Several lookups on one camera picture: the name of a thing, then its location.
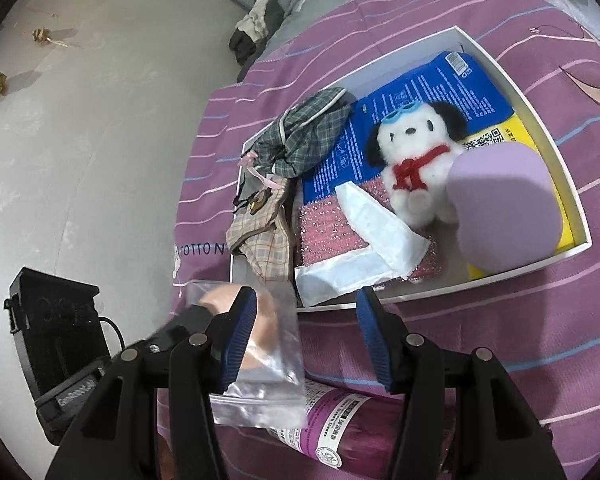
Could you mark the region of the white plush dog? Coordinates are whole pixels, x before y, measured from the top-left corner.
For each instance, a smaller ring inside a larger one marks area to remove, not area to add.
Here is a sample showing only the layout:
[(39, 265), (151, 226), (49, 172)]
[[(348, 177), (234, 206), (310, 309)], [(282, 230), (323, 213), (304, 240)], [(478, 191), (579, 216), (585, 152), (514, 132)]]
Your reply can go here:
[(406, 103), (381, 119), (367, 140), (367, 163), (380, 170), (390, 206), (412, 230), (457, 222), (446, 184), (467, 122), (458, 107), (436, 101)]

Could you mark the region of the green plaid cloth pouch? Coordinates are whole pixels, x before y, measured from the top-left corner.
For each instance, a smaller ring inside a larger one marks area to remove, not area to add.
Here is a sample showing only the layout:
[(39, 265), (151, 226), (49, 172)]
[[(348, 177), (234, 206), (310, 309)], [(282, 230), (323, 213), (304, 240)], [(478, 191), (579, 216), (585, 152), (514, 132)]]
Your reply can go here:
[(348, 90), (330, 87), (288, 108), (273, 120), (242, 163), (264, 178), (298, 178), (317, 166), (332, 150), (352, 110)]

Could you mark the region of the beige plaid cloth pouch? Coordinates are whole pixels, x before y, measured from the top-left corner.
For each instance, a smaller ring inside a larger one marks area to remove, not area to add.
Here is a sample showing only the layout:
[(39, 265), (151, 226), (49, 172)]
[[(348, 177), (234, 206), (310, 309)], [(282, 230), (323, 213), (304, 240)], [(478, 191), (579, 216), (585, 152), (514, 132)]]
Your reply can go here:
[(290, 182), (277, 176), (270, 180), (274, 188), (251, 174), (242, 177), (226, 242), (230, 253), (242, 255), (261, 281), (288, 282), (294, 244), (286, 211)]

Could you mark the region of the white cardboard box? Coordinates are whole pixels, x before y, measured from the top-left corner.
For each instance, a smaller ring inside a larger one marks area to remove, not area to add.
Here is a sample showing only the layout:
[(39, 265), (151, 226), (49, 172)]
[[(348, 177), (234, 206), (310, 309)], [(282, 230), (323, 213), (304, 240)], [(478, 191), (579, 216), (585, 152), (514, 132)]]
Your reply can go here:
[[(457, 213), (455, 224), (432, 222), (437, 237), (441, 273), (418, 283), (397, 278), (373, 285), (385, 302), (415, 301), (464, 292), (518, 278), (580, 254), (592, 244), (588, 220), (571, 174), (545, 125), (505, 70), (475, 40), (458, 27), (440, 30), (375, 58), (330, 87), (348, 90), (352, 108), (396, 77), (432, 61), (442, 52), (471, 55), (506, 97), (514, 114), (506, 122), (470, 134), (465, 151), (449, 172), (446, 190)], [(239, 185), (251, 174), (270, 188), (274, 183), (240, 162)], [(305, 307), (294, 282), (298, 235), (297, 212), (304, 205), (302, 176), (288, 179), (287, 220), (292, 245), (291, 279), (300, 307), (307, 311), (349, 309), (356, 292)], [(393, 212), (381, 176), (355, 183)], [(256, 274), (242, 255), (230, 255), (230, 277), (239, 282)]]

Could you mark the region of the blue foil packet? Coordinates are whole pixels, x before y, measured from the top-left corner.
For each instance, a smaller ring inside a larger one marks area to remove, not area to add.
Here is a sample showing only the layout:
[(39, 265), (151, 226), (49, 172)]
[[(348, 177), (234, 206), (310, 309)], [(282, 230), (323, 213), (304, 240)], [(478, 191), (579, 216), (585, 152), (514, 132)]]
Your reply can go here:
[(448, 51), (358, 100), (350, 127), (367, 136), (386, 115), (415, 101), (455, 105), (465, 116), (470, 134), (506, 122), (514, 114), (506, 97), (471, 55)]
[(331, 196), (343, 182), (363, 183), (380, 174), (382, 167), (372, 166), (366, 158), (366, 145), (381, 119), (395, 109), (377, 106), (376, 101), (355, 104), (332, 150), (302, 176), (305, 205)]

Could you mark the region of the pink glitter sponge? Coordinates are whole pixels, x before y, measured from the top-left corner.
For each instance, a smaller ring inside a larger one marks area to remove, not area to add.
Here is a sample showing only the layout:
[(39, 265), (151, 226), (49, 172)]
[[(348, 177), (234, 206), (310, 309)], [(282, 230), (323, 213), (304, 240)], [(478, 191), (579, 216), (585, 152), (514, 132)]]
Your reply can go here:
[[(297, 263), (306, 266), (367, 246), (349, 226), (336, 195), (300, 205), (294, 230), (298, 235)], [(410, 283), (429, 280), (441, 273), (437, 237), (430, 229), (420, 234), (430, 241), (430, 245), (418, 267), (403, 278)]]

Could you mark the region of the black white crumpled cloth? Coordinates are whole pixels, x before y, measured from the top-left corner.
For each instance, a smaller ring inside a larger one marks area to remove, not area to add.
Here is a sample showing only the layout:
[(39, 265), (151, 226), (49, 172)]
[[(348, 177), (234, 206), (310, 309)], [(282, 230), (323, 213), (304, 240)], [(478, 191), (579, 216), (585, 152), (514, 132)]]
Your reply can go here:
[(283, 23), (285, 11), (278, 0), (254, 0), (251, 9), (235, 25), (228, 47), (240, 67), (256, 59)]

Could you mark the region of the peach puff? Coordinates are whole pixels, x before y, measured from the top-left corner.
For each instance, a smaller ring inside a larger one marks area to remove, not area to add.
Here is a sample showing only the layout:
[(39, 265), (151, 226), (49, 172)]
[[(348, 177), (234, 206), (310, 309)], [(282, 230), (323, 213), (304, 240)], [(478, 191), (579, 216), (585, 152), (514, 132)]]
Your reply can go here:
[(300, 344), (297, 298), (288, 282), (227, 283), (194, 281), (183, 284), (178, 314), (201, 306), (214, 314), (226, 312), (242, 286), (257, 295), (257, 315), (236, 380), (211, 397), (214, 422), (221, 426), (296, 429), (306, 424), (306, 387)]

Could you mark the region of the purple refill pouch bottle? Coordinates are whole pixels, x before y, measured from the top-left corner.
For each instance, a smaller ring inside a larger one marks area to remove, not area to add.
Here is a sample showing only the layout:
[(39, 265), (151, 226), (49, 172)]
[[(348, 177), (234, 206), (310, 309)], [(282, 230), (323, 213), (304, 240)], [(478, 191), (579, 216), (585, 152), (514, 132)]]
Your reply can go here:
[(317, 462), (365, 479), (388, 472), (402, 404), (307, 379), (306, 426), (268, 433)]

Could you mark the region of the white face mask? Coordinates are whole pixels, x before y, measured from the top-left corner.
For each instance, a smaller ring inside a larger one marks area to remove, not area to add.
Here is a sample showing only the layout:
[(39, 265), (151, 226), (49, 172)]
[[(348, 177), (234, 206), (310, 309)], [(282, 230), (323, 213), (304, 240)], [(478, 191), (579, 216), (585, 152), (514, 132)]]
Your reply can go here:
[(343, 216), (331, 226), (344, 226), (362, 241), (361, 248), (342, 246), (332, 235), (328, 249), (337, 255), (294, 270), (301, 303), (314, 307), (365, 287), (408, 278), (426, 258), (431, 245), (360, 186), (344, 182), (336, 187), (336, 204)]

